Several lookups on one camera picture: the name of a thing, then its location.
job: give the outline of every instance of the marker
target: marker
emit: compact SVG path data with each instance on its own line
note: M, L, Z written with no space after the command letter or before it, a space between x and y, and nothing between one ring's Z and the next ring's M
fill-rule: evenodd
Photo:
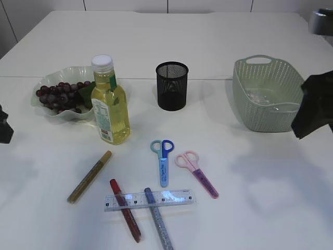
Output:
M116 196L117 202L119 206L127 206L127 202L123 196L121 196L121 190L116 182L115 179L110 180L110 185L112 187L112 190L114 192L114 195ZM131 234L135 241L137 243L141 240L141 232L139 227L137 226L137 223L132 215L132 212L129 208L122 209L121 212L123 213L123 216L126 220L126 223L128 227L130 228Z
M146 194L148 203L150 203L150 204L155 203L154 196L149 187L145 188L145 194ZM160 210L158 209L158 207L149 207L149 209L151 212L151 216L154 220L158 235L160 237L163 249L164 250L173 250L173 246L172 246L171 240L169 238L167 229L165 228L164 222L162 220Z
M111 151L106 151L102 158L93 166L93 168L87 173L80 184L74 189L71 195L67 198L67 201L74 204L80 195L86 190L89 184L93 181L96 175L100 172L102 167L110 159L112 153Z

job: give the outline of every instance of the basket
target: basket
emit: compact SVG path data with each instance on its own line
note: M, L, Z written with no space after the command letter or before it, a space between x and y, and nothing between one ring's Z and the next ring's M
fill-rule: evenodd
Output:
M253 58L270 62L249 63ZM290 131L303 99L303 82L295 68L281 59L256 55L236 61L233 93L245 126L257 132Z

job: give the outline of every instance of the cooking oil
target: cooking oil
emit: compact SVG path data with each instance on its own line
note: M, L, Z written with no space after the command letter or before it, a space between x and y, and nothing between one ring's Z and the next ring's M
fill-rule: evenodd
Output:
M96 82L92 103L99 135L108 143L121 144L131 133L126 93L117 85L110 56L95 56L92 66Z

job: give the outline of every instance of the white bowl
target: white bowl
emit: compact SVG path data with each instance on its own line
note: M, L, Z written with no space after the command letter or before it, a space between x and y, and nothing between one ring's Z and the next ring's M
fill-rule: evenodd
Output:
M53 74L49 74L44 77L33 89L32 97L31 97L31 106L42 108L45 111L45 114L50 117L59 117L65 120L71 119L91 119L94 115L93 109L82 108L82 114L65 110L60 114L56 114L53 110L50 110L43 106L40 102L39 98L36 96L36 91L41 88L41 86L52 86L57 85L59 82L68 82L69 84L74 84L78 82L84 81L94 81L94 73L90 66L86 67L68 67L62 69Z

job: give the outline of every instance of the gold marker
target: gold marker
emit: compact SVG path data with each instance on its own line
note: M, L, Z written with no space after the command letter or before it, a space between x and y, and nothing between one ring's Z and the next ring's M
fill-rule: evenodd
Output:
M70 204L74 204L76 200L80 197L80 195L84 192L84 190L89 186L89 184L93 181L96 175L100 172L102 167L106 164L106 162L110 159L112 155L111 151L107 151L102 158L93 166L93 168L89 171L89 173L83 178L80 184L74 189L73 193L67 198L67 201Z

